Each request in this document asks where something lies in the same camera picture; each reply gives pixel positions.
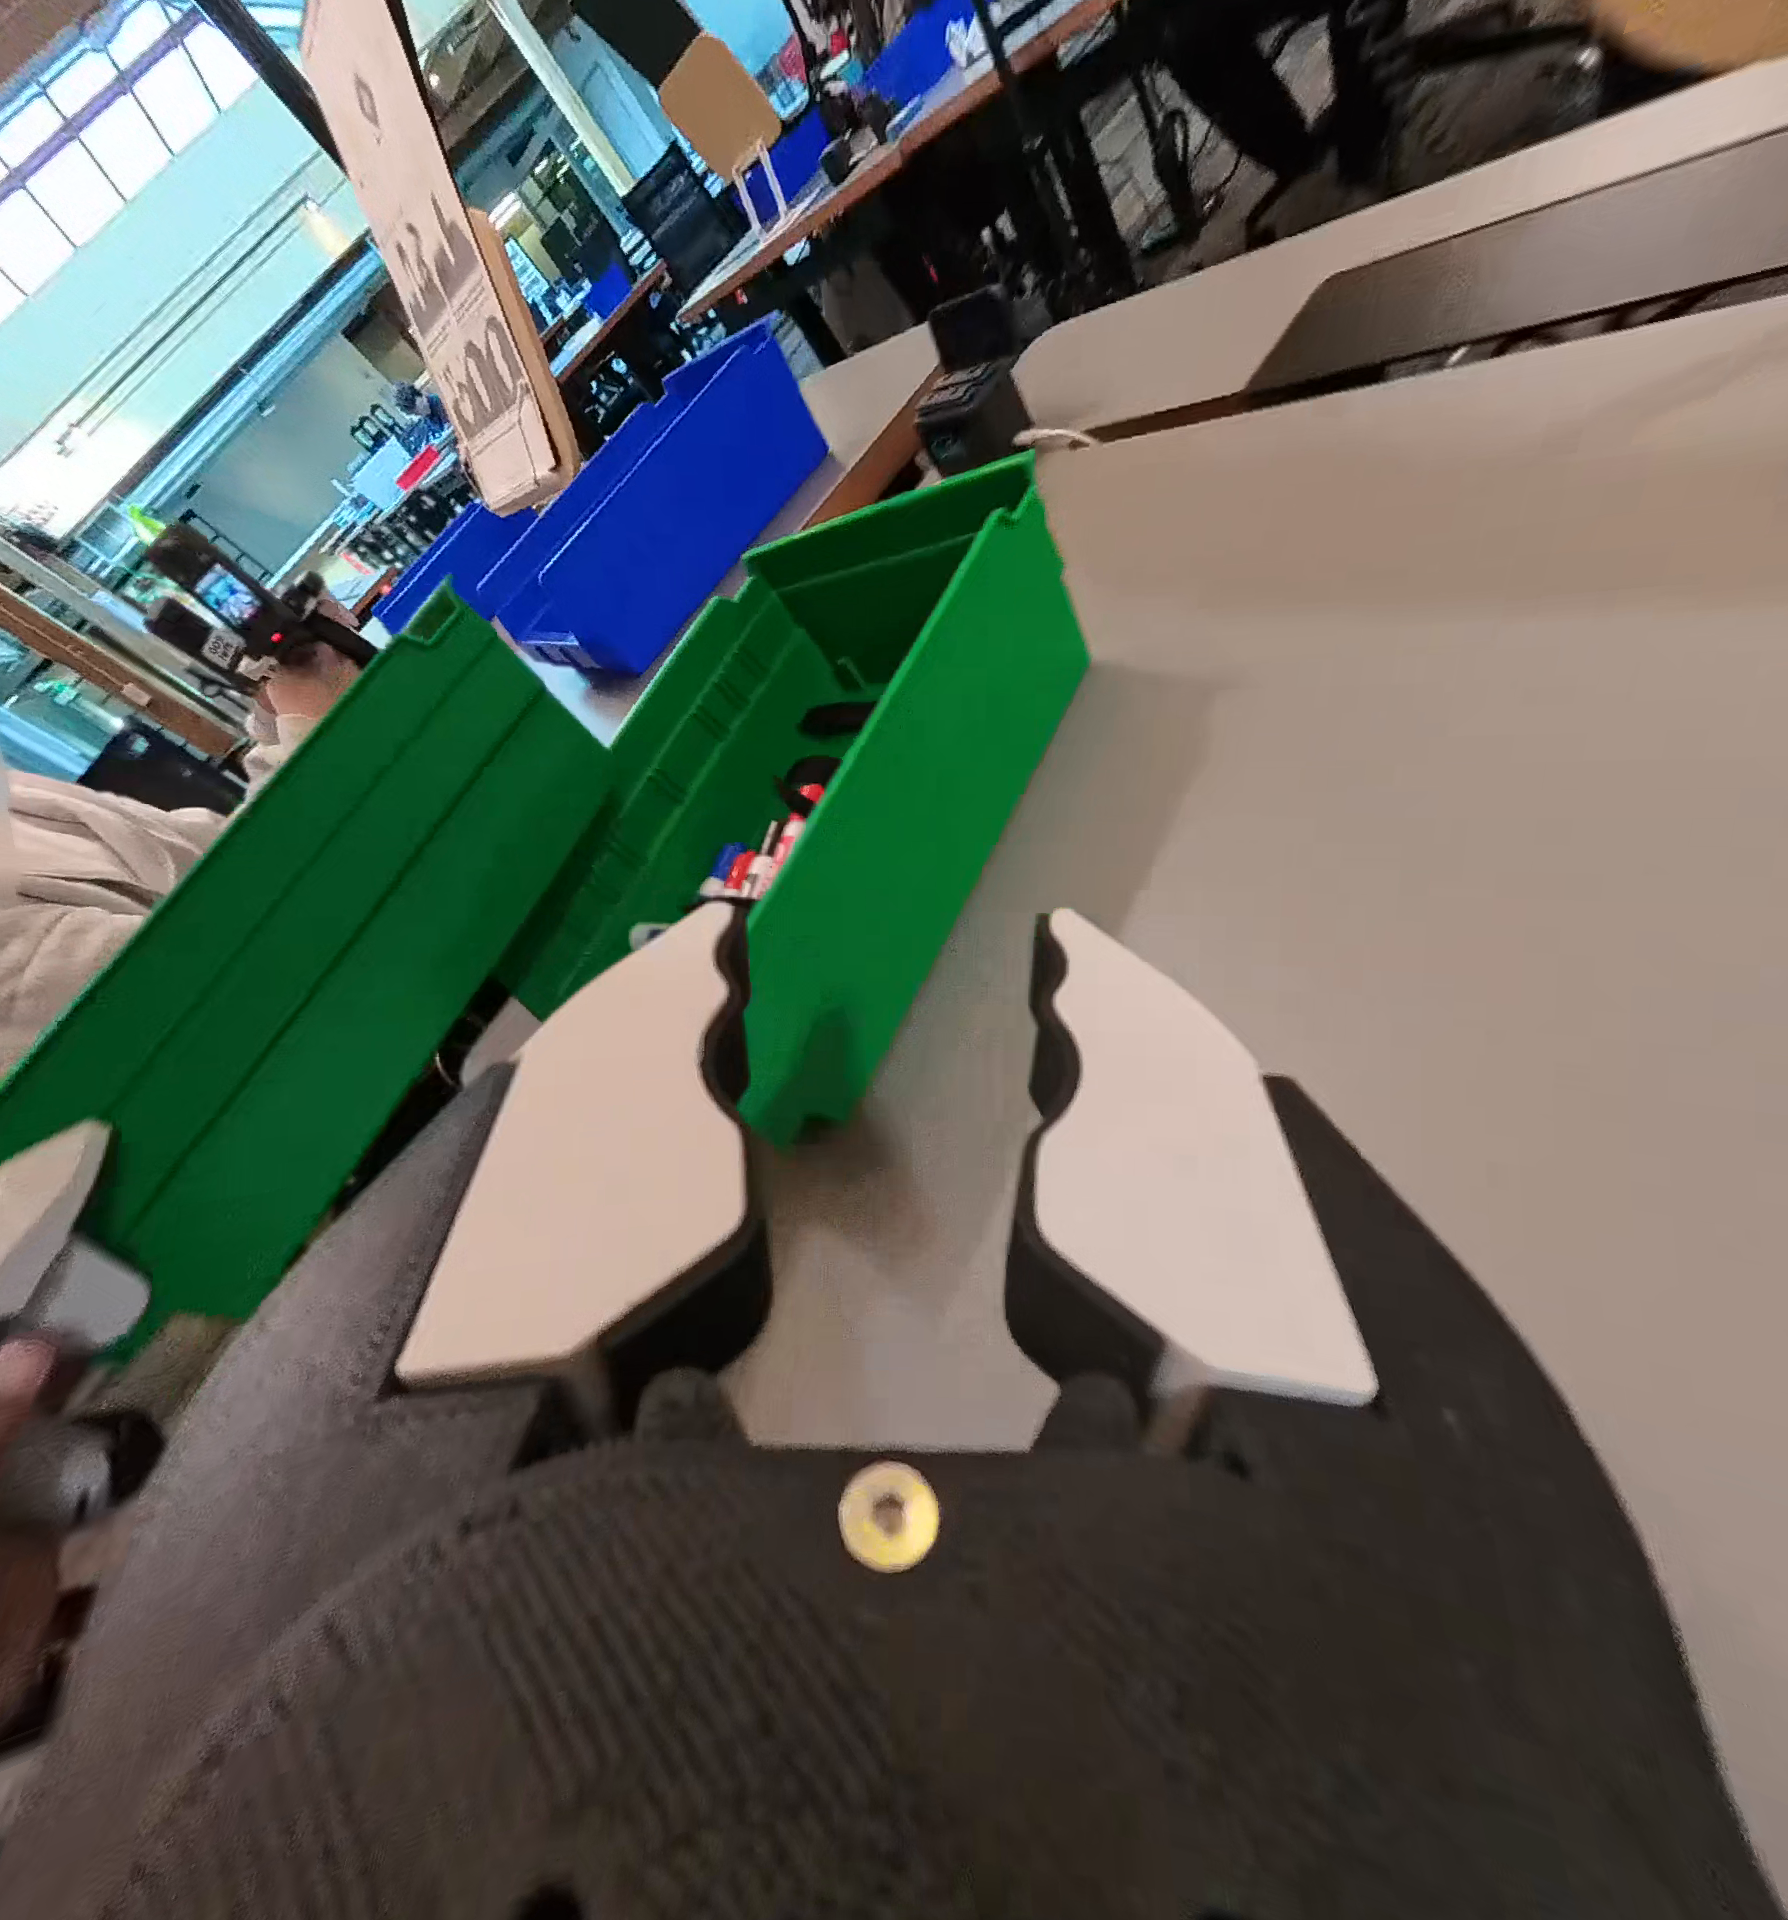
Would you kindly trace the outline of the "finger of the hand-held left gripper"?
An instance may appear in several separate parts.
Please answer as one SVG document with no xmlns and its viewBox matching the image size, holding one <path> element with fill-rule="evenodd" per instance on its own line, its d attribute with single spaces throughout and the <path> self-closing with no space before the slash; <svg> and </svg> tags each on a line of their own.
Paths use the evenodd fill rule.
<svg viewBox="0 0 1788 1920">
<path fill-rule="evenodd" d="M 111 1132 L 80 1122 L 0 1165 L 0 1321 L 39 1326 L 39 1281 L 74 1231 Z"/>
<path fill-rule="evenodd" d="M 39 1281 L 39 1332 L 62 1349 L 103 1351 L 132 1335 L 148 1304 L 148 1281 L 125 1262 L 66 1244 Z"/>
</svg>

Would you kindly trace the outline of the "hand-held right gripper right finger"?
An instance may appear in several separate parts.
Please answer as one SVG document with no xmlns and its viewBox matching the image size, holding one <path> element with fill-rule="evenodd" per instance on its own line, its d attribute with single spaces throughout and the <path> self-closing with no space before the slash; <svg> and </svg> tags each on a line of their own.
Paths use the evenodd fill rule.
<svg viewBox="0 0 1788 1920">
<path fill-rule="evenodd" d="M 1136 1418 L 1216 1394 L 1364 1411 L 1379 1383 L 1267 1076 L 1078 910 L 1031 934 L 1004 1327 L 1058 1394 Z"/>
</svg>

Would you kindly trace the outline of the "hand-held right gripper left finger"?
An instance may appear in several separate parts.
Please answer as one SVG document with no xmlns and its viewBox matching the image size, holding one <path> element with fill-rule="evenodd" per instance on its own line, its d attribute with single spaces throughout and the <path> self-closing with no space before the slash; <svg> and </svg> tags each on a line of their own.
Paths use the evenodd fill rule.
<svg viewBox="0 0 1788 1920">
<path fill-rule="evenodd" d="M 395 1360 L 410 1392 L 555 1380 L 588 1433 L 720 1375 L 770 1311 L 744 905 L 707 905 L 525 1041 Z"/>
</svg>

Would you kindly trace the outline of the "green plastic bin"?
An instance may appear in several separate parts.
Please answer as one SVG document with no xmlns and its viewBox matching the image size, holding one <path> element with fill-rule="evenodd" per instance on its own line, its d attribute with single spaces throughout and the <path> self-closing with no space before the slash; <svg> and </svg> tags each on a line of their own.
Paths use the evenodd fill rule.
<svg viewBox="0 0 1788 1920">
<path fill-rule="evenodd" d="M 246 1321 L 591 824 L 608 753 L 441 588 L 0 1083 L 0 1165 L 111 1139 L 74 1234 L 132 1335 Z"/>
<path fill-rule="evenodd" d="M 502 960 L 545 1018 L 693 905 L 719 849 L 841 770 L 752 906 L 746 1123 L 842 1123 L 948 941 L 1090 665 L 1026 452 L 746 557 L 610 746 L 591 828 Z"/>
</svg>

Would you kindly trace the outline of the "grey desk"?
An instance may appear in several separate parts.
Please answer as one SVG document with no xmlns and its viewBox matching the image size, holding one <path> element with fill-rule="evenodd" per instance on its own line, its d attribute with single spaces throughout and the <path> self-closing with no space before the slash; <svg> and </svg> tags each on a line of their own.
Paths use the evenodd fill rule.
<svg viewBox="0 0 1788 1920">
<path fill-rule="evenodd" d="M 854 1123 L 777 1447 L 1013 1449 L 1034 917 L 1295 1079 L 1611 1470 L 1788 1910 L 1788 296 L 1056 454 L 1093 665 Z"/>
</svg>

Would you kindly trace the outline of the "blue plastic bins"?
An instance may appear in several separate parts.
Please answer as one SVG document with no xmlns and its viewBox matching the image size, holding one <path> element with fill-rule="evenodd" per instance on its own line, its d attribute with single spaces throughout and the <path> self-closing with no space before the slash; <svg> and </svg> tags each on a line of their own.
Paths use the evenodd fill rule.
<svg viewBox="0 0 1788 1920">
<path fill-rule="evenodd" d="M 828 454 L 754 545 L 774 545 L 916 487 L 920 443 L 915 411 L 935 380 L 935 351 L 925 326 L 805 378 L 798 393 L 826 438 Z M 674 636 L 637 679 L 597 680 L 568 665 L 538 665 L 535 672 L 597 743 L 612 746 L 679 644 Z"/>
</svg>

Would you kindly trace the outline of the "black battery charger box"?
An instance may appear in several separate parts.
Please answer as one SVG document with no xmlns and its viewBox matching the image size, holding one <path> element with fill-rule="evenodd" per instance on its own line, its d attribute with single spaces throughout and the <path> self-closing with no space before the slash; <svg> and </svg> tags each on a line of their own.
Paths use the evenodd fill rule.
<svg viewBox="0 0 1788 1920">
<path fill-rule="evenodd" d="M 1012 459 L 1030 429 L 1015 384 L 1021 351 L 1013 301 L 990 283 L 935 305 L 927 319 L 936 378 L 915 409 L 920 452 L 936 478 Z"/>
</svg>

